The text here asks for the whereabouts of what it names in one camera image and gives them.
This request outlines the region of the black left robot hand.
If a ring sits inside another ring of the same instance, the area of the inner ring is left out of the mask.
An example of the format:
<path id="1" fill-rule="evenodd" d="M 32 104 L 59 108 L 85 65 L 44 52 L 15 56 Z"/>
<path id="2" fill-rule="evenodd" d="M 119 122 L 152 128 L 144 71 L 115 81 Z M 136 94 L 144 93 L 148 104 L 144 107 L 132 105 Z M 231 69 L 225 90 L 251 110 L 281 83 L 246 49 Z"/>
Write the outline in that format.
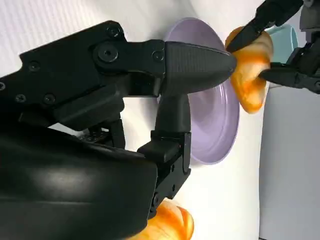
<path id="1" fill-rule="evenodd" d="M 318 0 L 265 0 L 255 17 L 244 26 L 227 46 L 233 53 L 253 43 L 263 30 L 281 26 L 301 10 L 300 30 L 306 33 L 306 44 L 297 47 L 286 63 L 273 62 L 259 74 L 271 83 L 320 92 L 320 2 Z"/>

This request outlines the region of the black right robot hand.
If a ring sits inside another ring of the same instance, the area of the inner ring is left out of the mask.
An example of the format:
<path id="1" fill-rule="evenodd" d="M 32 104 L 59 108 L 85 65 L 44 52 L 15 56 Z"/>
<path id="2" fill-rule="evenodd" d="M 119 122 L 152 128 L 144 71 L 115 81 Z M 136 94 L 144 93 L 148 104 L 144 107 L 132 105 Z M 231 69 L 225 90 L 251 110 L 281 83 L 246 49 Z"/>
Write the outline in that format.
<path id="1" fill-rule="evenodd" d="M 230 53 L 129 42 L 106 21 L 20 55 L 0 79 L 0 237 L 123 240 L 191 173 L 188 94 L 225 82 Z"/>

